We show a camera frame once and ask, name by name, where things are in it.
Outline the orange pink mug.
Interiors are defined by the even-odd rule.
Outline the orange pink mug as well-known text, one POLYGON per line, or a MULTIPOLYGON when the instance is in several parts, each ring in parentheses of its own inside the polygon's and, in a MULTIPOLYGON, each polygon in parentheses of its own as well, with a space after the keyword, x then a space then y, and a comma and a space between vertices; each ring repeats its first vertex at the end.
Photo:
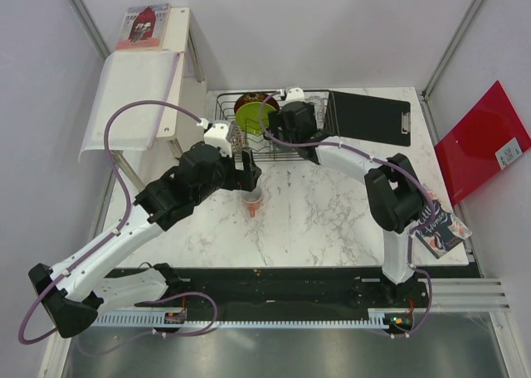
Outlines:
POLYGON ((241 200, 248 211, 249 217, 254 218, 263 203, 263 191, 259 187, 253 191, 243 191, 241 200))

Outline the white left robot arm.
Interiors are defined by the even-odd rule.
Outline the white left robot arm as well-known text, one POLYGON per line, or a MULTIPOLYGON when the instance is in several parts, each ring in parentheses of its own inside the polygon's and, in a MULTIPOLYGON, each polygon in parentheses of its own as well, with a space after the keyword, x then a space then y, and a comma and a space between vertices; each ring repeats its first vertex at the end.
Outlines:
POLYGON ((168 264, 111 278, 110 272, 140 246, 189 217, 213 192, 253 191, 261 175, 253 152, 241 151, 242 169, 233 157, 204 142, 185 152, 177 166, 128 197, 124 216, 71 257, 52 266, 37 264, 28 276, 61 337, 74 337, 99 316, 136 303, 173 306, 182 286, 168 264))

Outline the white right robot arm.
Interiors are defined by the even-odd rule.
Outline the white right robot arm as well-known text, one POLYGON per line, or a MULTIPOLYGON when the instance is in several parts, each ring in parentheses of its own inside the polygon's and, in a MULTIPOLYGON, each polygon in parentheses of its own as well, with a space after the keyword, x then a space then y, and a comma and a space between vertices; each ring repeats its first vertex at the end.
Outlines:
POLYGON ((259 113, 259 122, 272 142, 293 148, 300 157, 334 169, 365 186, 369 210, 383 234, 382 272, 388 279, 380 296, 389 306, 399 306, 410 296, 407 284, 414 272, 414 234, 433 220, 434 202, 403 154, 386 160, 355 148, 324 128, 319 128, 314 106, 295 101, 278 111, 259 113))

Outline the clear octagonal glass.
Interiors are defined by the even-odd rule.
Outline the clear octagonal glass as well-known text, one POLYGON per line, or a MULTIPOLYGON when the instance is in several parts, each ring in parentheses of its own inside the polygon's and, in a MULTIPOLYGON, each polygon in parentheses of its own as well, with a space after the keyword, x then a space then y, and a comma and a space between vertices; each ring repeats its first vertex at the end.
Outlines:
POLYGON ((326 102, 321 96, 310 96, 308 102, 314 106, 314 116, 317 128, 324 126, 324 116, 326 113, 326 102))

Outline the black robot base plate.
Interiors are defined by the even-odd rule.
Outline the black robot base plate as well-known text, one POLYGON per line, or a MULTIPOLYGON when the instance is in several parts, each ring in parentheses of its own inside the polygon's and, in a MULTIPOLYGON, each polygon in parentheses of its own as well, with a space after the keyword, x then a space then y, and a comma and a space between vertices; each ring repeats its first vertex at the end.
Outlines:
POLYGON ((372 308, 408 313, 428 304, 415 274, 395 285, 379 268, 173 269, 162 307, 194 317, 367 317, 372 308))

